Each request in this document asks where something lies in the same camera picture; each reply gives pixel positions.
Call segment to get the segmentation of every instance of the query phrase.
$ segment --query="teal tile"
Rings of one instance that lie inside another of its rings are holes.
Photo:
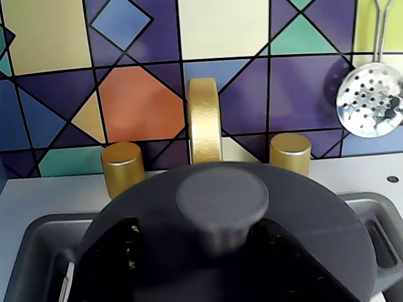
[[[337,53],[336,49],[303,16],[292,21],[271,42],[271,54]]]
[[[3,58],[0,60],[0,71],[6,76],[11,77],[11,69],[10,69],[10,63],[8,61],[7,52],[3,55]]]
[[[102,146],[50,150],[39,163],[43,177],[102,173]]]
[[[291,0],[291,2],[298,8],[303,10],[312,0]]]

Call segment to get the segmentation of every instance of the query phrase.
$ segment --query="gold knob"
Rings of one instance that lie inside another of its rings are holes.
[[[217,83],[211,77],[188,83],[191,163],[220,162],[221,114]]]
[[[270,141],[270,164],[308,176],[311,149],[309,139],[303,135],[278,134]]]
[[[103,174],[113,199],[145,179],[143,158],[138,145],[121,142],[106,147],[101,154]]]

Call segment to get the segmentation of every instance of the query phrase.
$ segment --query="tiled backsplash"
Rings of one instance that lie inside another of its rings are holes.
[[[385,61],[403,72],[403,1]],[[0,154],[14,177],[101,172],[108,144],[147,170],[188,164],[186,83],[214,77],[225,159],[268,161],[276,133],[315,159],[403,150],[338,122],[343,77],[371,59],[373,0],[1,0]]]

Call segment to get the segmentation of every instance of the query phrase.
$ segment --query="blue tile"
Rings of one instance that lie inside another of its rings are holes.
[[[403,127],[380,138],[360,138],[349,135],[344,139],[342,156],[379,154],[403,151]]]
[[[33,146],[48,147],[64,126],[65,121],[21,89],[18,92]]]
[[[1,162],[1,158],[0,158],[0,193],[4,188],[4,185],[7,182],[7,174],[6,174],[6,170],[3,167],[3,163]]]
[[[30,148],[14,84],[0,82],[0,150]]]
[[[213,77],[221,90],[249,60],[223,60],[183,64],[187,94],[188,81],[197,77]]]
[[[111,0],[93,26],[121,49],[126,49],[149,20],[128,0]]]

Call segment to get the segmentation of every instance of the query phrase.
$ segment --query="geometric tile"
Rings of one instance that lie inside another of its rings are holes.
[[[95,70],[96,80],[102,82],[105,74],[110,70],[110,68],[100,68]]]
[[[96,13],[102,8],[102,6],[108,2],[108,0],[85,0],[85,6],[88,22],[96,16]]]
[[[312,0],[291,0],[291,2],[300,10],[303,10],[311,1]]]
[[[267,67],[268,59],[254,60],[220,93],[222,127],[229,133],[266,131]]]
[[[117,66],[123,66],[123,65],[138,65],[136,62],[134,62],[131,58],[129,58],[127,55],[124,55],[118,62]]]
[[[179,60],[176,0],[134,0],[154,21],[128,53],[139,62]]]
[[[274,37],[297,13],[287,0],[271,0],[270,37]]]
[[[224,162],[260,162],[231,137],[222,138],[222,158]]]
[[[184,127],[182,100],[141,67],[113,69],[99,93],[109,142],[170,139]]]
[[[4,40],[3,28],[0,27],[0,53],[6,48],[6,41]]]
[[[0,150],[30,148],[14,84],[0,82]]]
[[[356,1],[316,0],[305,14],[342,52],[351,51]]]
[[[185,60],[251,56],[268,42],[267,0],[253,5],[245,0],[179,0],[178,5]]]
[[[16,81],[66,119],[71,118],[94,88],[91,70],[29,75]]]
[[[124,50],[149,21],[150,18],[130,1],[111,0],[93,26]]]
[[[52,147],[73,147],[85,145],[99,145],[99,143],[75,126],[69,125],[56,139]]]
[[[10,45],[11,42],[14,40],[15,38],[15,34],[12,33],[11,31],[9,31],[7,28],[4,29],[4,31],[6,32],[6,41],[7,44]]]
[[[118,57],[122,54],[122,51],[109,41],[105,40],[91,27],[88,28],[88,33],[89,39],[91,40],[92,54],[95,66],[113,65]]]
[[[324,130],[299,133],[307,137],[312,144],[312,153],[317,157],[322,157],[335,143],[340,141],[342,130]],[[339,148],[332,149],[326,157],[338,156]]]
[[[105,143],[105,135],[103,133],[101,113],[99,111],[96,92],[88,99],[77,115],[72,119],[71,123],[88,135],[91,135],[100,143]]]
[[[6,174],[6,170],[4,169],[3,163],[1,162],[1,157],[0,157],[0,193],[3,190],[6,182],[7,182],[7,174]]]
[[[260,162],[267,163],[268,157],[266,152],[266,135],[246,135],[235,137],[239,143],[253,154]]]
[[[153,170],[166,170],[188,165],[186,140],[173,142],[152,164]]]
[[[11,77],[11,68],[8,60],[8,52],[5,52],[0,60],[0,71],[6,76]]]
[[[198,77],[213,77],[221,90],[249,60],[223,60],[184,63],[184,83],[187,91],[188,81]]]
[[[50,150],[39,163],[43,177],[102,173],[103,147],[80,147]]]
[[[91,67],[82,1],[3,0],[16,75]]]
[[[269,54],[269,47],[265,47],[259,55],[268,55]]]
[[[27,177],[35,166],[35,159],[30,150],[1,154],[3,163],[22,177]]]
[[[360,138],[352,134],[343,142],[342,156],[379,154],[403,151],[403,127],[379,138]]]
[[[336,64],[338,55],[272,58],[269,131],[341,128],[326,82]]]
[[[145,68],[174,89],[179,95],[182,95],[181,67],[179,64],[157,64],[145,66]]]
[[[140,147],[144,169],[146,171],[152,171],[151,163],[155,159],[155,157],[166,147],[169,141],[161,141],[161,142],[148,142],[146,140],[141,142],[136,142],[136,144]]]
[[[18,92],[33,147],[48,147],[64,126],[65,121],[21,89]]]
[[[286,53],[337,53],[337,51],[301,15],[271,42],[272,55]]]
[[[355,27],[355,52],[373,52],[373,41],[375,35],[375,11],[376,6],[373,0],[357,1],[356,27]],[[389,13],[385,51],[401,52],[403,51],[403,39],[401,38],[401,28],[403,26],[403,1],[394,1]]]

